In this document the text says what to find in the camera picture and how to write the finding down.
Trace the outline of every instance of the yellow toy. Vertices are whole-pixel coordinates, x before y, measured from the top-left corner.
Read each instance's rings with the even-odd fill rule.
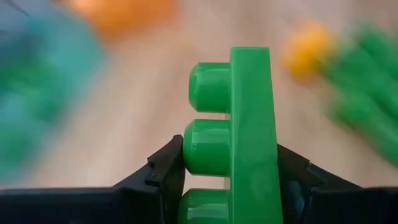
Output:
[[[287,44],[284,64],[296,80],[309,81],[318,72],[319,59],[330,54],[333,41],[328,29],[321,24],[303,23]]]

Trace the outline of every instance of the black plastic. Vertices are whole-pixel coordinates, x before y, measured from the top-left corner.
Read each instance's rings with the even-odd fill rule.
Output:
[[[181,136],[113,187],[0,191],[0,223],[177,222],[185,167]]]
[[[285,224],[398,223],[398,188],[362,189],[278,146]]]

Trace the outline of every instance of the blurry green object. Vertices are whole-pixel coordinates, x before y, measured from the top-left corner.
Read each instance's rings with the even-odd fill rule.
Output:
[[[341,92],[335,117],[360,131],[398,166],[398,50],[378,27],[362,24],[354,43],[324,62],[326,77]]]
[[[189,99],[198,112],[229,119],[188,125],[185,166],[194,175],[229,177],[230,190],[189,190],[179,223],[282,224],[269,49],[234,47],[230,63],[199,63]]]
[[[0,179],[21,173],[104,51],[79,18],[46,0],[0,1]]]

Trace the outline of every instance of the green stud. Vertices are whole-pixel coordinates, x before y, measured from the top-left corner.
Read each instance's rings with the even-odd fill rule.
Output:
[[[228,191],[191,189],[180,202],[179,224],[228,224]]]
[[[189,80],[189,102],[198,112],[229,111],[229,63],[199,63]]]
[[[229,176],[229,121],[196,119],[184,138],[183,157],[191,174]]]

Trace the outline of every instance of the blurred background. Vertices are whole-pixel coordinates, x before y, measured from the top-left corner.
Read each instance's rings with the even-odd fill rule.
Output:
[[[395,32],[394,1],[3,1],[4,188],[113,185],[194,118],[224,119],[192,109],[188,78],[198,62],[227,62],[233,46],[271,50],[279,144],[363,187],[398,184],[374,145],[325,116],[328,82],[297,83],[281,60],[302,21],[341,38],[362,20]],[[186,188],[224,187],[187,179]]]

